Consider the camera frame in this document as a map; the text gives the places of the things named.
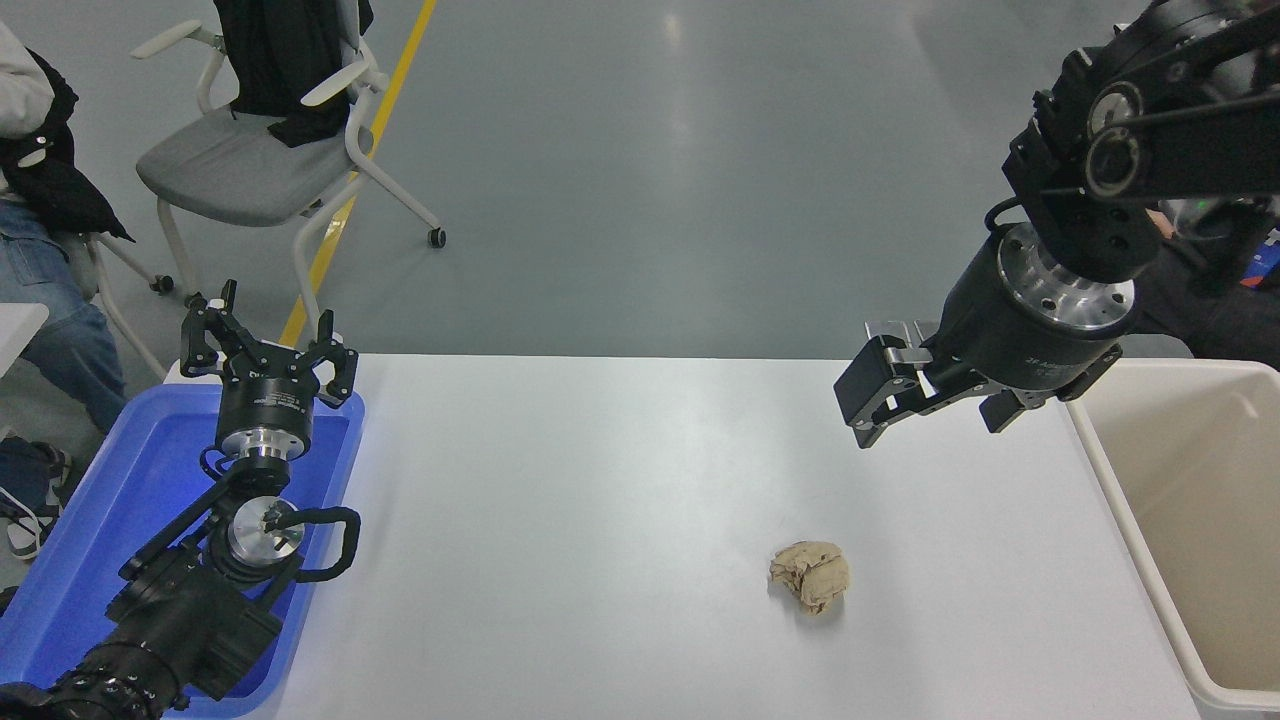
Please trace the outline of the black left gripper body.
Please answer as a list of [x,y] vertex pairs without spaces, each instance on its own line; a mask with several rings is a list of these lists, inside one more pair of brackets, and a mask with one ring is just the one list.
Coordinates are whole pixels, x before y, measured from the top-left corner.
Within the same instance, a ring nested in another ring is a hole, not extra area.
[[268,364],[244,350],[227,351],[221,369],[221,401],[215,439],[268,428],[283,430],[301,442],[311,441],[314,404],[319,383],[314,369],[300,361],[301,352],[266,345]]

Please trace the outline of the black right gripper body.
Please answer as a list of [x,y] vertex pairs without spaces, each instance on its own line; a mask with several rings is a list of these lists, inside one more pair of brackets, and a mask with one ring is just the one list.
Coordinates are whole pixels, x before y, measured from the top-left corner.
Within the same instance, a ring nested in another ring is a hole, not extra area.
[[1119,359],[1124,334],[1123,282],[1078,275],[1037,236],[992,236],[945,301],[928,379],[1074,398]]

